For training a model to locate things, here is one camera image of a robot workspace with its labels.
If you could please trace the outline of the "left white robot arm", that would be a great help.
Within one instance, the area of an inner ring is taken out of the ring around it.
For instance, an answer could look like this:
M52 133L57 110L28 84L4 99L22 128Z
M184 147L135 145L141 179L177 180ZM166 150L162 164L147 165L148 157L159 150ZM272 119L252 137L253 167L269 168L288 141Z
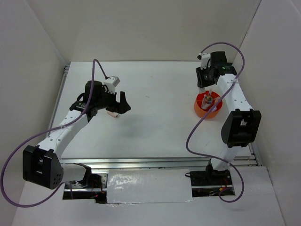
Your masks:
M23 179L31 183L56 189L61 183L76 181L83 188L93 182L91 168L81 163L62 164L63 152L99 110L124 114L131 110L125 92L120 92L120 101L116 100L115 88L120 80L116 76L104 82L88 81L84 93L70 106L69 111L58 129L51 132L36 146L27 146L23 150Z

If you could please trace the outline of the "pink white mini stapler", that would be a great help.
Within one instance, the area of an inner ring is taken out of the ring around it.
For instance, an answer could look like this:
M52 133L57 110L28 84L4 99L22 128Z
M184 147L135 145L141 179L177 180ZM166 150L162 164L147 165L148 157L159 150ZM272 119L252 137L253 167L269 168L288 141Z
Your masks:
M110 115L113 118L118 118L119 114L118 113L113 113L113 112L107 112L108 115Z

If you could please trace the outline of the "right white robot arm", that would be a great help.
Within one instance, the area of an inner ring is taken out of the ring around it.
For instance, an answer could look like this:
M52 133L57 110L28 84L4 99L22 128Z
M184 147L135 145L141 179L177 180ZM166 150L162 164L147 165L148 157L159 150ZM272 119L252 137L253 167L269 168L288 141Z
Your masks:
M212 119L224 106L229 111L221 129L225 146L206 167L205 179L215 185L229 175L229 162L240 149L255 140L261 113L246 100L236 78L236 69L227 61L224 51L200 53L198 59L201 65L196 68L199 94L194 103L195 113L201 118Z

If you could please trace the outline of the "pink glue bottle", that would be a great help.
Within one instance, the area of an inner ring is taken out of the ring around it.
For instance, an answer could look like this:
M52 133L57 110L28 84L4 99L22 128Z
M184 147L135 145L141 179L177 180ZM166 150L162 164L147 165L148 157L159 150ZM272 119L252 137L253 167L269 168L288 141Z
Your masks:
M212 102L213 98L210 95L204 95L201 108L203 110L207 110L211 106Z

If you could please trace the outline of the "orange grey correction tape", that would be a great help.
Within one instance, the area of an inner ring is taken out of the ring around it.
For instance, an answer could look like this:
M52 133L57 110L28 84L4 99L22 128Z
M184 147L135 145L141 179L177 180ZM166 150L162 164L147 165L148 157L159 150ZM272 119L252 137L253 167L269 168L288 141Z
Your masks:
M214 99L214 103L215 103L215 104L216 104L216 103L219 103L220 99L221 99L220 97L215 98L215 99Z

